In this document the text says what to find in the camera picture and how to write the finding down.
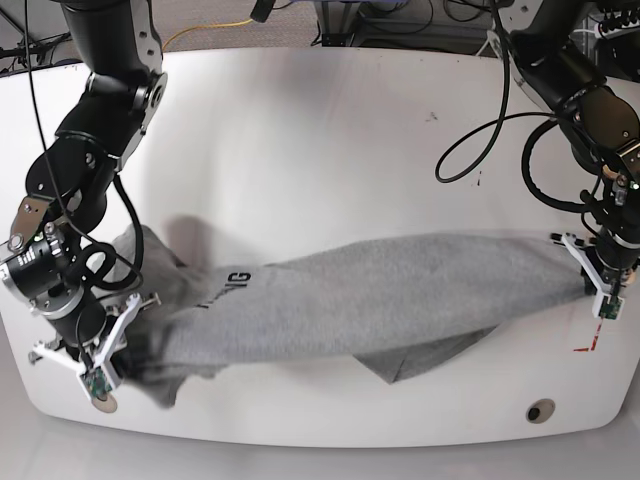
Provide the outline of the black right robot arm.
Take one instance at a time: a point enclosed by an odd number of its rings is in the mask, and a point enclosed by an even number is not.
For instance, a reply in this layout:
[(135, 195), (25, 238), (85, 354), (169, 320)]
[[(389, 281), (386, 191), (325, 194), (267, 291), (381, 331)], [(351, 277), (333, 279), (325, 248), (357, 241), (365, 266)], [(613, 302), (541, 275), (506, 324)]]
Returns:
[(125, 258), (92, 237), (121, 171), (166, 89), (148, 1), (64, 1), (71, 37), (90, 74), (52, 144), (31, 165), (26, 194), (1, 247), (1, 278), (44, 317), (82, 362), (110, 321), (103, 301), (143, 283), (144, 236), (131, 221)]

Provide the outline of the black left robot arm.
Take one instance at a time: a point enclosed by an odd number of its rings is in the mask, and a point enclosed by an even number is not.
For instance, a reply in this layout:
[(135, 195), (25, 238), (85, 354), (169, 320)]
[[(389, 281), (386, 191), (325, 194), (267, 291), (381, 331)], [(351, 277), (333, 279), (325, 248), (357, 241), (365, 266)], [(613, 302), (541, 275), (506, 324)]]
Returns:
[(494, 31), (528, 96), (559, 123), (581, 167), (601, 179), (602, 198), (583, 192), (567, 207), (593, 216), (600, 231), (589, 258), (622, 282), (639, 263), (639, 115), (571, 37), (594, 9), (625, 21), (639, 4), (499, 1)]

